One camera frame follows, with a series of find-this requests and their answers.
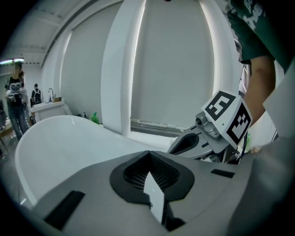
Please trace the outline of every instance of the white roller blind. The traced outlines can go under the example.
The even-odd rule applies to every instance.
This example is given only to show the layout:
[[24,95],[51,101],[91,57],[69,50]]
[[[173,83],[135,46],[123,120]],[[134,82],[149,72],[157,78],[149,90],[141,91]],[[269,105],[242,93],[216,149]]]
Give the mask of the white roller blind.
[[79,25],[72,33],[62,68],[61,96],[76,114],[97,112],[102,123],[100,75],[108,33],[121,4],[108,7]]
[[131,118],[188,127],[212,96],[214,56],[197,1],[147,0],[136,50]]

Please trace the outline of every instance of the faucet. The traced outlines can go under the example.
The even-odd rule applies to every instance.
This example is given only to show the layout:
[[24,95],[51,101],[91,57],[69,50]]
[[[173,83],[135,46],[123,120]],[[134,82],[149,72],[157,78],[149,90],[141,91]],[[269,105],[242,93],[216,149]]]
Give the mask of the faucet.
[[54,93],[53,93],[53,89],[52,89],[52,88],[49,88],[48,92],[49,92],[50,90],[52,91],[52,102],[53,102],[53,100],[54,100]]

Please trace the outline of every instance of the white curved surface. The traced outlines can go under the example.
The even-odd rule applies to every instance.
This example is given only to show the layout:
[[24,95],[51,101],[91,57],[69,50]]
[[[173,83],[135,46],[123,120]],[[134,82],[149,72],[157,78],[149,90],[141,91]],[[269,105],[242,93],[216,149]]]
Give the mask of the white curved surface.
[[23,135],[15,162],[28,200],[35,205],[45,193],[80,169],[144,150],[165,151],[81,117],[56,116],[38,122]]

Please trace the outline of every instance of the green bottle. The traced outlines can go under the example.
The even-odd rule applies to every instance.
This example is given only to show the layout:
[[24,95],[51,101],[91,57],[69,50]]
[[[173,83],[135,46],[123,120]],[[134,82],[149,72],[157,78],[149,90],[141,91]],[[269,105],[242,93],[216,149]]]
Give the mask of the green bottle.
[[97,112],[94,112],[94,113],[93,113],[93,116],[91,117],[91,120],[92,120],[94,123],[100,124],[100,120],[96,117],[96,114],[97,114]]

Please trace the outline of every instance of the light fixture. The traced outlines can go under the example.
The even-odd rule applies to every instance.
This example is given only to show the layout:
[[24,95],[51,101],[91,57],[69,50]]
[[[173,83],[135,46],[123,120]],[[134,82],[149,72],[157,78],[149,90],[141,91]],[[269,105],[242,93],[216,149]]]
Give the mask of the light fixture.
[[14,58],[14,59],[8,59],[0,62],[0,65],[6,65],[6,64],[12,64],[15,62],[24,62],[23,58]]

